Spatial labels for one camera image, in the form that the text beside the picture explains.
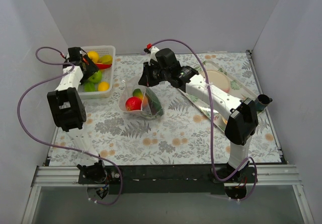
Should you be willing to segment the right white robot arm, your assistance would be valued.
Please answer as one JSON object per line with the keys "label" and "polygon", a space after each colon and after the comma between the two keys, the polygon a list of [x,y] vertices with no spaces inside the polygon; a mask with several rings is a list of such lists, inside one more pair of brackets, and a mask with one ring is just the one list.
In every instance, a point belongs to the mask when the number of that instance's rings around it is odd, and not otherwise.
{"label": "right white robot arm", "polygon": [[154,87],[167,81],[172,87],[197,97],[210,106],[210,111],[217,111],[227,120],[224,131],[230,141],[230,156],[227,163],[227,177],[218,181],[239,182],[246,176],[245,168],[251,157],[248,156],[250,142],[258,126],[255,103],[252,99],[241,100],[209,83],[208,75],[200,75],[190,66],[181,66],[174,52],[168,48],[158,49],[147,46],[144,52],[149,60],[143,64],[139,85]]}

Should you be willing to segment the red apple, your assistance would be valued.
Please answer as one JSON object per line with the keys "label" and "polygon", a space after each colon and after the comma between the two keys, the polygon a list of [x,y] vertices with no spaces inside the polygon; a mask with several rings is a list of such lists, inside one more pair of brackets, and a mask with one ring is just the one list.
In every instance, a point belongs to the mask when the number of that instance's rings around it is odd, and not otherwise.
{"label": "red apple", "polygon": [[141,110],[141,100],[137,97],[130,97],[125,102],[125,108],[127,111]]}

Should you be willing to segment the clear zip top bag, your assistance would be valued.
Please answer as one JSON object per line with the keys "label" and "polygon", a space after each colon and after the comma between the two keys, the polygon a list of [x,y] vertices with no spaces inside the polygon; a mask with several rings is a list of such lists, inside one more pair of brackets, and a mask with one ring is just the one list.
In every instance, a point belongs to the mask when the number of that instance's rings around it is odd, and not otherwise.
{"label": "clear zip top bag", "polygon": [[119,109],[146,119],[163,116],[164,109],[159,98],[150,88],[139,85],[138,81],[139,77],[122,81],[124,90],[118,101]]}

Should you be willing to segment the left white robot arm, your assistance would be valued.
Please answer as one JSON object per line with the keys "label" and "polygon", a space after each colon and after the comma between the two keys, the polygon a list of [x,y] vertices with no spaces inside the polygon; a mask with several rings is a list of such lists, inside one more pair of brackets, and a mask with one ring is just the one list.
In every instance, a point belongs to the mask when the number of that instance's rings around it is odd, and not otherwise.
{"label": "left white robot arm", "polygon": [[82,161],[77,165],[83,177],[97,184],[107,179],[107,171],[102,160],[89,156],[97,155],[90,143],[87,133],[87,114],[78,94],[78,87],[85,83],[98,67],[80,47],[68,49],[63,73],[66,73],[58,87],[47,94],[47,100],[54,123],[71,138],[73,144],[80,150]]}

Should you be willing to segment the yellow lemon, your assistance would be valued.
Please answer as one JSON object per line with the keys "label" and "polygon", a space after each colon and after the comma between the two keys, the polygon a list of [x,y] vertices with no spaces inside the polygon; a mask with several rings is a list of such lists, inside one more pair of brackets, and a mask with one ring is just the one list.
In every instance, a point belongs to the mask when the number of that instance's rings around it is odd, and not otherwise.
{"label": "yellow lemon", "polygon": [[100,82],[98,84],[98,91],[102,92],[102,91],[107,91],[109,90],[110,85],[108,82]]}

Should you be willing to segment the orange green mango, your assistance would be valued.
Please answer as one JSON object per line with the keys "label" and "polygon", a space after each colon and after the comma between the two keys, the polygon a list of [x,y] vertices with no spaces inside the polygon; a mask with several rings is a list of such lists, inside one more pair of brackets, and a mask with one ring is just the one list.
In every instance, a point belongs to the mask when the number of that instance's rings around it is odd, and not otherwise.
{"label": "orange green mango", "polygon": [[135,89],[132,93],[134,97],[137,97],[141,100],[142,107],[145,107],[148,104],[148,98],[142,93],[140,89]]}

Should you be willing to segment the green cucumber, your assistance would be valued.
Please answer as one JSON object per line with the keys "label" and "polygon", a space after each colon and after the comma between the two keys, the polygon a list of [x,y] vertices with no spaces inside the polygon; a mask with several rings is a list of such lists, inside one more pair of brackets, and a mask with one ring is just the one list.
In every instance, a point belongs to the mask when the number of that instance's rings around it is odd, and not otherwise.
{"label": "green cucumber", "polygon": [[163,116],[164,110],[156,94],[150,88],[146,88],[145,95],[148,98],[152,116]]}

